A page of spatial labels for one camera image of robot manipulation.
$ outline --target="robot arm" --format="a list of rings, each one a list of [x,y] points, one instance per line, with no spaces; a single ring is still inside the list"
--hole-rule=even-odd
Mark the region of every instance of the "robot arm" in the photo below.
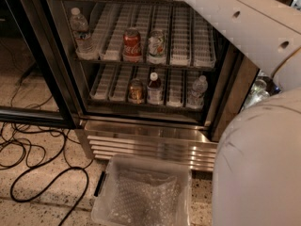
[[[213,226],[301,225],[301,12],[275,0],[184,1],[285,91],[220,139]]]

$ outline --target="metal base panel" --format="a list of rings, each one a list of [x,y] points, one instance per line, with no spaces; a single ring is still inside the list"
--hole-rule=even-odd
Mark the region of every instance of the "metal base panel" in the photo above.
[[[87,157],[110,159],[117,153],[147,156],[184,164],[191,170],[213,171],[217,143],[196,129],[84,121],[76,130]]]

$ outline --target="speckled floor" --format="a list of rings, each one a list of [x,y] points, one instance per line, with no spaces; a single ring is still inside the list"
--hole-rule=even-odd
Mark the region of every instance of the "speckled floor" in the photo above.
[[[32,126],[30,131],[38,131]],[[3,136],[10,138],[12,129],[6,127]],[[47,154],[45,160],[57,154],[63,138],[53,137],[50,133],[25,135],[17,133],[16,138],[28,138],[33,144],[42,145]],[[73,131],[69,138],[77,140]],[[0,164],[10,165],[21,156],[21,148],[18,146],[7,147],[0,153]],[[68,162],[74,167],[85,167],[89,164],[79,144],[67,141],[65,155]],[[41,160],[42,153],[38,148],[33,148],[28,158],[28,164],[34,165]],[[107,162],[94,160],[87,168],[89,185],[84,198],[71,212],[63,225],[99,225],[93,223],[90,212],[94,203],[94,191],[102,170],[105,170]],[[63,156],[39,169],[32,170],[25,175],[14,187],[13,195],[19,200],[25,200],[35,196],[49,184],[62,170],[69,166]],[[60,177],[48,190],[31,202],[15,202],[9,194],[13,181],[28,170],[25,159],[18,166],[0,170],[0,221],[1,225],[59,225],[60,221],[69,212],[74,203],[80,197],[86,186],[86,176],[80,170],[71,170]],[[209,226],[212,224],[211,216],[212,174],[193,171],[191,225]]]

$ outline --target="tangled cable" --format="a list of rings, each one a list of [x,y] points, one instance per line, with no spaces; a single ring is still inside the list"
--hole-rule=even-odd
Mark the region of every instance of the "tangled cable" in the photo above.
[[[8,125],[11,125],[11,128],[12,128],[12,133],[11,133],[10,138],[6,138],[4,135],[5,128],[8,127]],[[32,130],[29,131],[29,128],[30,128],[29,125],[19,125],[19,124],[17,125],[17,124],[3,123],[1,130],[0,130],[0,138],[2,138],[2,140],[3,140],[3,142],[0,143],[0,153],[2,153],[7,147],[12,146],[12,145],[20,147],[22,149],[22,153],[21,153],[21,156],[10,165],[4,165],[3,163],[0,162],[0,170],[12,169],[12,168],[18,166],[21,162],[23,162],[25,160],[25,163],[28,166],[28,169],[26,171],[24,171],[21,175],[19,175],[10,187],[10,197],[16,202],[30,202],[32,200],[35,200],[37,197],[39,197],[41,194],[43,194],[59,177],[61,177],[63,174],[67,173],[68,171],[75,170],[75,171],[80,171],[80,172],[84,173],[86,176],[86,180],[87,180],[85,189],[82,192],[82,194],[80,195],[80,197],[78,198],[78,200],[75,202],[75,204],[71,208],[71,210],[67,213],[67,215],[59,223],[59,225],[62,225],[64,223],[64,221],[67,219],[67,217],[71,214],[71,212],[78,205],[78,203],[84,198],[84,196],[87,192],[87,188],[88,188],[88,184],[89,184],[89,177],[88,177],[86,168],[91,165],[93,160],[91,160],[88,163],[88,165],[86,165],[83,168],[77,167],[77,166],[74,167],[71,165],[70,162],[68,162],[68,160],[66,158],[67,141],[70,140],[74,143],[78,143],[77,141],[74,141],[68,137],[70,130],[68,130],[68,132],[65,133],[64,130],[60,130],[60,129],[51,129],[50,128],[50,129],[45,130],[45,129],[38,127],[39,131],[32,131]],[[59,149],[59,152],[56,155],[54,155],[53,157],[51,157],[50,159],[48,159],[47,161],[44,161],[46,154],[47,154],[47,151],[44,147],[42,147],[41,145],[32,144],[31,141],[25,137],[18,137],[18,138],[15,137],[17,134],[18,135],[21,135],[21,134],[26,135],[26,134],[42,134],[42,133],[50,133],[50,135],[52,137],[62,137],[63,138],[63,143],[62,143],[61,148]],[[42,157],[41,157],[41,160],[38,163],[36,163],[35,165],[29,165],[28,158],[30,157],[32,148],[34,148],[34,147],[37,147],[42,151]],[[31,198],[28,198],[28,199],[18,199],[14,195],[15,186],[23,177],[25,177],[25,175],[29,174],[33,170],[40,169],[41,167],[46,166],[47,164],[49,164],[52,161],[54,161],[55,159],[57,159],[62,153],[63,153],[64,159],[69,167],[67,169],[64,169],[63,171],[61,171],[41,192],[39,192],[37,195],[35,195]]]

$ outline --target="plastic bottle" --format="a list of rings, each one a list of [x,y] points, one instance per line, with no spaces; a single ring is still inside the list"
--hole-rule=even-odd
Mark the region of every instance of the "plastic bottle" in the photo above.
[[[70,26],[78,51],[80,53],[92,52],[93,41],[89,31],[89,25],[79,8],[71,9]]]
[[[150,82],[148,84],[148,103],[160,105],[162,103],[162,86],[158,73],[150,74]]]
[[[208,88],[208,82],[204,75],[201,75],[192,85],[188,93],[188,105],[190,107],[203,107],[203,97]]]

